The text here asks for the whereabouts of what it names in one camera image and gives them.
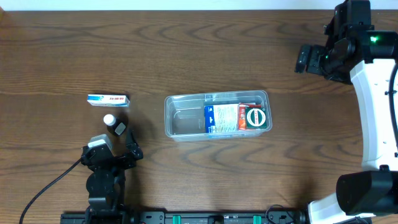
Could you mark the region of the green box round label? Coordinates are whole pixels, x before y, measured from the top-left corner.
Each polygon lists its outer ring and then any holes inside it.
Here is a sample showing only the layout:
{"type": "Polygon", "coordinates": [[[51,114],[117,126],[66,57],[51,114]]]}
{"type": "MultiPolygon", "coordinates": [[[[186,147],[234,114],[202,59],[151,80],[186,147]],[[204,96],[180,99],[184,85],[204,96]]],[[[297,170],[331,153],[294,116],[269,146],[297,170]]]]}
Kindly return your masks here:
{"type": "Polygon", "coordinates": [[[245,118],[247,129],[266,129],[268,127],[265,108],[246,108],[245,118]]]}

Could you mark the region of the long blue white box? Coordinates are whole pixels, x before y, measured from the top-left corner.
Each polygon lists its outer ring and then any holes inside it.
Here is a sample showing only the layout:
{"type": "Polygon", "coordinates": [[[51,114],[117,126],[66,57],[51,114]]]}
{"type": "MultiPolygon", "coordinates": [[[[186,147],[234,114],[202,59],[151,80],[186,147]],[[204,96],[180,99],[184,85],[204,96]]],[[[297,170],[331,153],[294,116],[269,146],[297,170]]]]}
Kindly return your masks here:
{"type": "Polygon", "coordinates": [[[230,133],[238,130],[238,104],[204,107],[206,133],[230,133]]]}

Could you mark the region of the red medicine box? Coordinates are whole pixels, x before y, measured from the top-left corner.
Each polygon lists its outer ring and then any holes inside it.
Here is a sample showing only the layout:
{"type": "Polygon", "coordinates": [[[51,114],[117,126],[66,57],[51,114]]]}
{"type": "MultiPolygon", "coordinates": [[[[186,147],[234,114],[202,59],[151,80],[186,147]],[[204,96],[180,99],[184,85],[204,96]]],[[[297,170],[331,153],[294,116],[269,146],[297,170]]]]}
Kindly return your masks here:
{"type": "Polygon", "coordinates": [[[255,103],[240,103],[239,104],[239,113],[238,113],[238,129],[246,130],[246,108],[260,108],[261,105],[257,105],[255,103]]]}

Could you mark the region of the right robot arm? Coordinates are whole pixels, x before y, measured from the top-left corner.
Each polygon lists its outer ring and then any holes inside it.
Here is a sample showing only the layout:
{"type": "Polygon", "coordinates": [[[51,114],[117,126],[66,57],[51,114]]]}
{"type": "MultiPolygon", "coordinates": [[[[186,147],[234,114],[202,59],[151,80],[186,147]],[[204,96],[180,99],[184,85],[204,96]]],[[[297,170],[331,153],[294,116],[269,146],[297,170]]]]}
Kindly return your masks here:
{"type": "Polygon", "coordinates": [[[363,134],[361,172],[310,202],[298,223],[370,223],[397,213],[397,33],[376,30],[369,1],[346,0],[324,27],[325,45],[303,45],[297,73],[354,86],[363,134]]]}

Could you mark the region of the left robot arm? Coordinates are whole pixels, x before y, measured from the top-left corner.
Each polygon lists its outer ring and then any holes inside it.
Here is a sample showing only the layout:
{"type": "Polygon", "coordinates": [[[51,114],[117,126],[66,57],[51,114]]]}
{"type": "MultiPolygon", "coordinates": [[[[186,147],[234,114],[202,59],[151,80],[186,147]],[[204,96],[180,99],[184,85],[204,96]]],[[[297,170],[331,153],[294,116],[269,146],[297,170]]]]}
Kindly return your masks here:
{"type": "Polygon", "coordinates": [[[86,181],[89,214],[92,220],[129,223],[131,212],[124,205],[125,171],[134,168],[144,155],[131,129],[126,132],[127,152],[115,156],[112,148],[106,134],[92,137],[83,147],[81,163],[93,171],[86,181]]]}

